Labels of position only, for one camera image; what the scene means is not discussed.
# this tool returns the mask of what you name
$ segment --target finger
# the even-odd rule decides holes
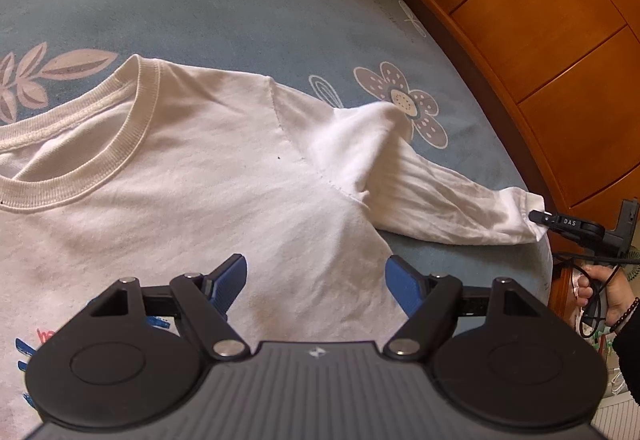
[[[583,268],[587,274],[598,281],[606,281],[613,272],[610,267],[602,265],[585,265]]]
[[[593,288],[590,286],[586,288],[578,288],[578,297],[583,297],[585,299],[590,298],[593,295]]]

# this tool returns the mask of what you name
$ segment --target person's arm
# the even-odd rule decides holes
[[[612,272],[610,267],[606,266],[587,265],[583,268],[591,278],[602,282],[609,279]],[[609,308],[605,323],[607,326],[611,326],[622,317],[635,301],[636,296],[621,269],[607,284],[606,290]],[[589,280],[585,276],[581,276],[578,279],[578,304],[586,306],[592,295],[593,289],[589,286]],[[634,311],[615,330],[615,333],[613,349],[618,354],[620,371],[625,377],[626,385],[634,400],[640,404],[640,312]]]

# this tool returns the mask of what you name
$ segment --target black cable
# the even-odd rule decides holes
[[[597,325],[593,327],[593,330],[591,331],[591,333],[585,334],[584,333],[584,325],[586,324],[585,320],[590,319],[592,321],[600,322],[606,319],[606,315],[604,317],[601,315],[602,308],[600,303],[600,294],[604,289],[606,289],[607,285],[609,284],[609,281],[613,279],[613,276],[615,276],[615,274],[618,272],[622,264],[640,264],[640,260],[630,259],[628,260],[628,263],[627,263],[627,260],[621,259],[618,257],[602,257],[602,256],[593,256],[593,255],[585,255],[585,254],[575,254],[572,252],[556,252],[553,254],[553,257],[561,260],[560,263],[558,263],[558,266],[560,267],[571,266],[572,268],[575,268],[578,272],[580,272],[583,276],[585,276],[589,280],[589,285],[591,286],[592,290],[593,290],[593,279],[589,274],[587,274],[587,272],[583,268],[577,266],[577,264],[575,264],[573,260],[584,259],[588,261],[593,261],[594,263],[608,263],[614,267],[613,271],[611,272],[611,275],[607,277],[607,280],[602,284],[599,290],[597,292],[593,290],[593,295],[591,295],[591,297],[587,302],[587,306],[585,306],[584,311],[582,311],[582,317],[580,318],[580,323],[578,324],[578,333],[580,333],[580,337],[582,337],[583,339],[590,339],[595,335]],[[585,310],[589,308],[592,304],[595,305],[594,316],[586,317]]]

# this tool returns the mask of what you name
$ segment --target silver bolt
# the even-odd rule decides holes
[[[420,344],[413,339],[394,339],[389,343],[389,349],[396,355],[413,355],[420,350]]]
[[[213,345],[213,351],[219,354],[220,357],[236,357],[244,352],[245,348],[244,344],[233,339],[218,341]]]

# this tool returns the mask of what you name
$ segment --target blue bedsheet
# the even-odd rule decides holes
[[[0,123],[79,96],[133,53],[268,74],[335,106],[396,102],[414,120],[413,146],[425,158],[494,189],[524,187],[476,100],[401,0],[0,0]],[[474,285],[507,275],[548,297],[546,240],[481,247],[384,237],[423,272]]]

